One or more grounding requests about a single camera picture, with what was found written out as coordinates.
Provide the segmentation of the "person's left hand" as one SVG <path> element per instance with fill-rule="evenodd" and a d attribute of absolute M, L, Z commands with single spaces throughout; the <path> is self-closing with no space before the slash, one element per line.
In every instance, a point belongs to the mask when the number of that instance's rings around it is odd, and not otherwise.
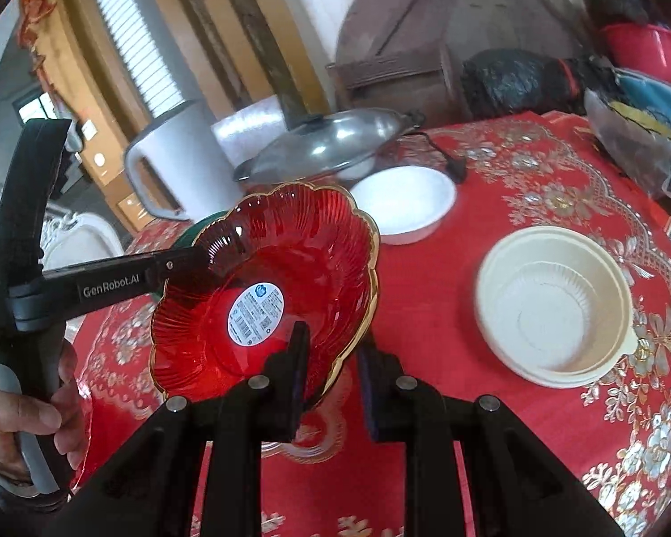
<path fill-rule="evenodd" d="M 77 354 L 63 341 L 59 362 L 61 387 L 47 402 L 0 390 L 0 477 L 17 486 L 30 484 L 30 473 L 17 447 L 17 433 L 49 436 L 73 470 L 85 458 L 85 421 L 75 379 Z"/>

